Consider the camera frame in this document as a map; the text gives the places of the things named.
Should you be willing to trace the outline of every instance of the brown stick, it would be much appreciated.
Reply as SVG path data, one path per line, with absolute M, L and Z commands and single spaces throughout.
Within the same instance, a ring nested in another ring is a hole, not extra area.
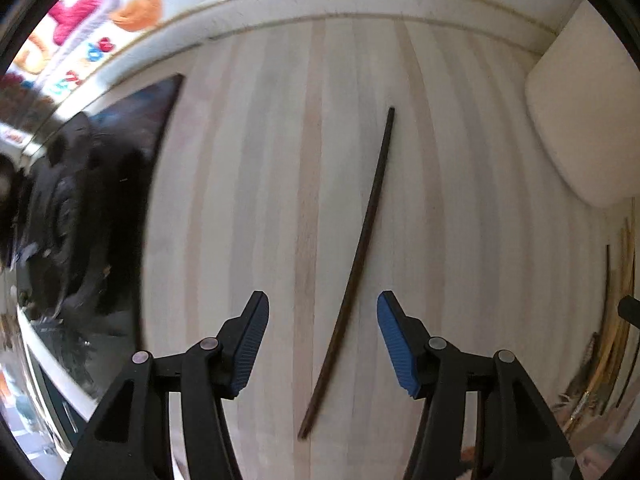
M 362 230 L 360 231 L 360 239 L 358 240 L 356 255 L 353 257 L 351 272 L 349 273 L 347 286 L 344 289 L 344 295 L 342 297 L 342 304 L 338 311 L 338 319 L 335 321 L 334 332 L 331 334 L 331 341 L 329 341 L 329 348 L 326 350 L 324 362 L 322 362 L 322 368 L 320 368 L 318 382 L 316 383 L 314 392 L 311 395 L 309 405 L 306 407 L 305 418 L 302 420 L 302 424 L 300 424 L 300 430 L 298 431 L 299 440 L 305 440 L 314 426 L 316 417 L 318 416 L 318 411 L 320 410 L 320 405 L 322 404 L 329 381 L 331 380 L 332 372 L 334 371 L 335 364 L 338 361 L 338 355 L 340 353 L 340 348 L 342 347 L 344 333 L 347 330 L 349 318 L 351 317 L 353 303 L 358 291 L 358 284 L 360 283 L 362 271 L 364 270 L 364 261 L 367 256 L 369 241 L 371 240 L 371 233 L 373 231 L 374 220 L 376 219 L 378 203 L 380 202 L 382 180 L 385 176 L 386 159 L 389 153 L 391 130 L 394 125 L 395 114 L 396 109 L 393 107 L 389 108 L 389 112 L 386 115 L 385 133 L 382 137 L 382 146 L 380 147 L 376 173 L 373 177 L 373 185 L 371 186 L 369 203 L 367 203 L 367 211 L 364 214 L 364 220 L 362 222 Z

